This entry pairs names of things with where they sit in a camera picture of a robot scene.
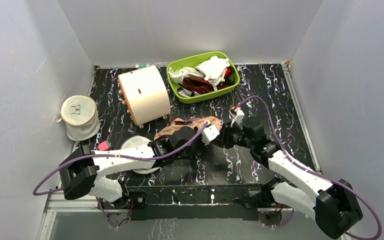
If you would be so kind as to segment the floral mesh laundry bag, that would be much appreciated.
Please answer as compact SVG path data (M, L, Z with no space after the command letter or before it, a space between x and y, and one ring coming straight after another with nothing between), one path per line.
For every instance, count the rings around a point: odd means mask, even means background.
M179 130L182 127L189 127L191 129L198 128L201 129L204 126L204 123L208 121L211 125L214 125L219 131L222 128L221 121L215 117L215 116L206 116L202 118L190 118L187 120L176 118L174 119L170 125L164 127L162 130L160 130L155 136L154 140L157 140L158 138L165 136L165 135L172 135L175 131Z

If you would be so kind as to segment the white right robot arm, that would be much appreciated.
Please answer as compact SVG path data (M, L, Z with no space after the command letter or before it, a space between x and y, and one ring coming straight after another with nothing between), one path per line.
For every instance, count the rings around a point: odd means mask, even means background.
M255 118L238 125L224 123L221 128L211 124L204 128L202 140L220 148L240 146L249 149L253 159L289 182L274 178L261 187L262 202L268 207L278 203L292 207L313 219L319 229L332 239L339 239L363 218L352 186L341 179L333 183L317 175L311 168L283 152L270 140L264 127Z

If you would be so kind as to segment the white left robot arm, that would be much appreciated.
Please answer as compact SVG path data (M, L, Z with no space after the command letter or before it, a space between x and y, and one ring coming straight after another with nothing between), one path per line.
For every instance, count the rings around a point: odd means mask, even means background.
M91 150L82 145L58 166L65 200L93 196L124 208L130 200L125 184L108 176L125 171L151 174L177 158L210 144L220 133L208 121L187 122L161 130L154 140L119 150Z

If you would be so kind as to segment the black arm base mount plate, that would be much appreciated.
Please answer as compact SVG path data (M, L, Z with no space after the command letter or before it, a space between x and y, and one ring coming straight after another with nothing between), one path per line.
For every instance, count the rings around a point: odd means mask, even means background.
M128 187L130 203L99 201L111 214L128 212L132 221L156 219L281 220L285 206L271 203L259 184Z

